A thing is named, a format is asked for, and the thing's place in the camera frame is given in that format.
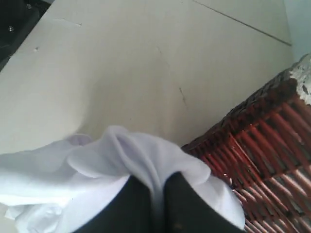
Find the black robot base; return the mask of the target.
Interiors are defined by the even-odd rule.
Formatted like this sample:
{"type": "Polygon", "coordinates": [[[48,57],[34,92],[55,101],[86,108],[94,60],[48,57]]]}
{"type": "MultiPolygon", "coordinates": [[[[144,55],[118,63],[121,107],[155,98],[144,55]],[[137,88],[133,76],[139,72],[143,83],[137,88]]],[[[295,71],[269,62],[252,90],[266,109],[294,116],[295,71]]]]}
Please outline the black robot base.
{"type": "Polygon", "coordinates": [[[0,68],[9,61],[52,4],[51,0],[0,2],[0,68]]]}

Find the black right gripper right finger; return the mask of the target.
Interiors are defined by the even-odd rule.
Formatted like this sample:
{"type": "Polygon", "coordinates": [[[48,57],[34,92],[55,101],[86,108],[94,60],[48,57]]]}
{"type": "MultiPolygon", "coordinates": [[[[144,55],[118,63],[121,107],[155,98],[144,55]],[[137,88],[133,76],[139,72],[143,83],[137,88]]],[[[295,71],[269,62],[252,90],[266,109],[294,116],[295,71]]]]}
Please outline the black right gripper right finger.
{"type": "Polygon", "coordinates": [[[242,233],[199,197],[178,172],[164,186],[166,233],[242,233]]]}

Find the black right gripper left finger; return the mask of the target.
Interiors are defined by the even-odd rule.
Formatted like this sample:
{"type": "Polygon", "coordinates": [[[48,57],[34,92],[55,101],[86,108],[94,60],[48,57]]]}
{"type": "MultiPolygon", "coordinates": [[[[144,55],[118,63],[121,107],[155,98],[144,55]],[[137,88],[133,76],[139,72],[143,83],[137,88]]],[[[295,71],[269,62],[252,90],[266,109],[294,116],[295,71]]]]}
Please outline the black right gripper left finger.
{"type": "Polygon", "coordinates": [[[115,198],[79,233],[152,233],[149,189],[131,176],[115,198]]]}

